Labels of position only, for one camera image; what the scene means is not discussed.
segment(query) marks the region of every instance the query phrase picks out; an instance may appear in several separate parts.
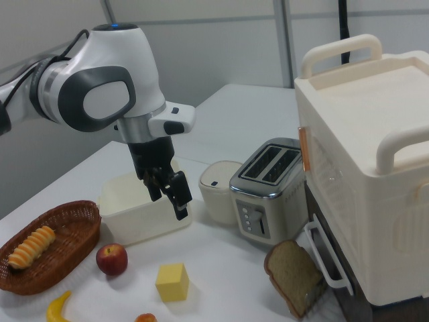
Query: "silver toaster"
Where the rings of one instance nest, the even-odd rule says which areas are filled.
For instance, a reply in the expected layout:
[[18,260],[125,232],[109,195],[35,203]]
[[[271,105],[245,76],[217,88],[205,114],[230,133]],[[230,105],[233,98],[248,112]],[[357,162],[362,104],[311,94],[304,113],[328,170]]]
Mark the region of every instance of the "silver toaster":
[[240,232],[275,245],[293,239],[308,221],[299,140],[267,141],[229,182]]

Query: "butter block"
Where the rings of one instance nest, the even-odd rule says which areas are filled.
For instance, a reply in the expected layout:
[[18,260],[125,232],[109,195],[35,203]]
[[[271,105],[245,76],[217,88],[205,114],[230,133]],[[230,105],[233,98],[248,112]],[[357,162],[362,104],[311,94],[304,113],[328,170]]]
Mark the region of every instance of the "butter block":
[[185,265],[183,263],[161,265],[155,286],[163,302],[186,300],[189,277]]

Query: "toy food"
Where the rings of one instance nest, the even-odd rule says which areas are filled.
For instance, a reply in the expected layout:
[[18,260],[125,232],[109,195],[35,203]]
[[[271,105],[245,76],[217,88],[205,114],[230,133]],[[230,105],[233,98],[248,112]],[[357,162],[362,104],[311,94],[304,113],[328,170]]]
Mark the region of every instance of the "toy food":
[[290,312],[299,319],[305,316],[309,309],[306,294],[323,279],[307,251],[294,240],[283,241],[267,254],[264,268]]
[[186,300],[189,277],[183,263],[161,265],[155,286],[163,302]]
[[151,313],[145,313],[139,315],[134,322],[158,322],[155,315]]
[[18,270],[28,268],[35,259],[48,249],[54,240],[55,233],[48,226],[37,228],[22,244],[14,249],[13,253],[9,255],[7,263]]
[[61,312],[64,302],[71,294],[72,292],[68,290],[49,304],[46,310],[46,322],[70,322],[62,317]]
[[121,244],[108,244],[100,248],[95,256],[101,272],[109,276],[124,273],[128,266],[127,250]]

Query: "brown bread basket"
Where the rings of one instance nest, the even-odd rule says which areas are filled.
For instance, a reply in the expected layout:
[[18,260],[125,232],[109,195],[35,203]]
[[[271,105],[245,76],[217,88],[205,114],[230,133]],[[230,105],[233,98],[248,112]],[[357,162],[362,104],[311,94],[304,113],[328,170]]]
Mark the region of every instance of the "brown bread basket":
[[[100,224],[99,210],[92,201],[65,203],[40,215],[0,249],[0,288],[32,295],[54,286],[94,249],[100,238]],[[7,257],[44,225],[55,231],[55,241],[29,268],[11,268]]]

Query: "white wall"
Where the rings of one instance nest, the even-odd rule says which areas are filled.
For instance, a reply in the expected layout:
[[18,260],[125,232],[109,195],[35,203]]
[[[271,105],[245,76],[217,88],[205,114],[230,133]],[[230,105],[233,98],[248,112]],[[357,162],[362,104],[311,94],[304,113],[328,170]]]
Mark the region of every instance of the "white wall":
[[[2,1],[0,83],[26,59],[59,53],[81,29],[106,22],[99,0]],[[0,218],[115,137],[113,129],[78,133],[42,119],[0,136]]]
[[225,84],[290,87],[280,0],[110,0],[146,34],[167,100],[199,105]]
[[[294,76],[300,74],[302,57],[309,49],[340,39],[338,1],[285,0],[290,17],[295,58]],[[373,34],[383,52],[400,54],[412,50],[429,52],[429,1],[427,0],[348,0],[351,36]],[[351,53],[351,61],[368,57],[368,51]],[[315,70],[341,63],[339,56],[322,62]]]

